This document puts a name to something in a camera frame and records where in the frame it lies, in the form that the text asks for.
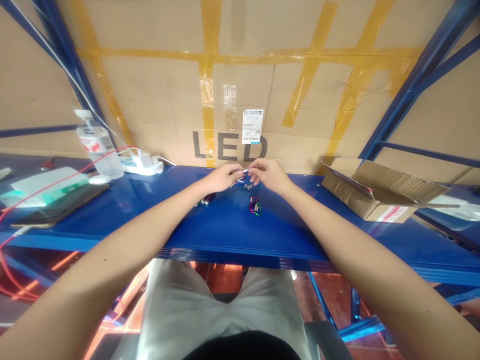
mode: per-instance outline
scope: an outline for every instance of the white shorts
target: white shorts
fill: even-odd
[[[238,296],[225,304],[189,263],[152,261],[137,360],[182,360],[207,341],[252,330],[285,341],[301,360],[310,360],[289,270],[251,267]]]

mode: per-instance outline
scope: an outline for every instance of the yellow packing tape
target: yellow packing tape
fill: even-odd
[[[394,0],[377,0],[368,18],[365,28],[356,46],[360,53],[368,53],[373,47],[387,15],[394,4]],[[367,90],[377,69],[355,66],[350,73],[338,108],[333,134],[328,142],[324,163],[331,165],[340,141],[354,117],[355,110],[359,106],[362,95]]]
[[[203,59],[198,62],[200,95],[203,114],[206,167],[214,168],[215,121],[214,121],[214,56],[219,53],[220,18],[222,0],[201,0],[203,25]]]
[[[222,0],[201,0],[204,39],[203,53],[154,49],[100,48],[84,0],[68,1],[72,15],[75,16],[79,25],[82,41],[86,46],[86,48],[77,49],[78,54],[91,61],[110,110],[120,124],[125,139],[129,144],[133,142],[132,137],[107,78],[101,60],[102,57],[147,57],[198,62],[207,167],[215,167],[214,64],[279,65],[303,63],[301,75],[292,93],[282,122],[283,126],[290,128],[295,124],[298,111],[312,85],[319,65],[321,63],[335,63],[352,66],[353,69],[343,92],[335,118],[334,130],[327,148],[325,161],[327,164],[331,164],[339,143],[361,102],[362,95],[368,89],[376,71],[391,71],[389,92],[394,96],[411,72],[423,50],[421,48],[400,47],[373,48],[394,0],[376,1],[358,44],[354,48],[325,48],[330,28],[338,9],[336,2],[327,1],[320,12],[309,48],[267,50],[261,56],[219,54]]]
[[[85,5],[84,0],[69,0],[68,4],[71,8],[71,14],[78,24],[81,40],[90,49],[90,51],[87,53],[87,58],[90,60],[93,70],[95,71],[100,83],[100,87],[103,91],[103,95],[108,102],[108,107],[110,108],[111,114],[120,125],[123,136],[125,137],[125,143],[127,145],[134,145],[132,134],[130,133],[122,109],[120,108],[112,85],[107,77],[107,72],[105,71],[105,67],[100,56],[99,42],[97,40],[97,36],[95,35],[87,6]]]
[[[334,2],[327,1],[323,4],[308,54],[319,55],[323,52],[338,7],[339,5]],[[308,57],[305,60],[300,78],[296,83],[295,90],[288,104],[288,109],[285,111],[285,116],[281,123],[283,126],[288,128],[294,127],[298,110],[304,103],[305,97],[309,92],[320,61],[321,59],[319,57]]]

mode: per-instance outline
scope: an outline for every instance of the plastic water bottle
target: plastic water bottle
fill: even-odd
[[[115,149],[107,129],[94,120],[90,110],[75,110],[75,114],[83,120],[83,124],[77,127],[76,133],[93,162]],[[117,152],[95,163],[95,168],[100,175],[107,175],[112,179],[118,179],[124,175],[124,168]]]

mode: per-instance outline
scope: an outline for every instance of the bottle cap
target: bottle cap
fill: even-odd
[[[84,110],[84,109],[76,109],[75,114],[79,118],[92,118],[92,112],[90,110]]]

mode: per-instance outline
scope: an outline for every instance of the smartphone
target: smartphone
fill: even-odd
[[[83,185],[77,190],[69,192],[58,200],[42,207],[41,210],[22,217],[10,226],[21,228],[26,225],[32,225],[35,228],[51,228],[108,188],[108,184]]]

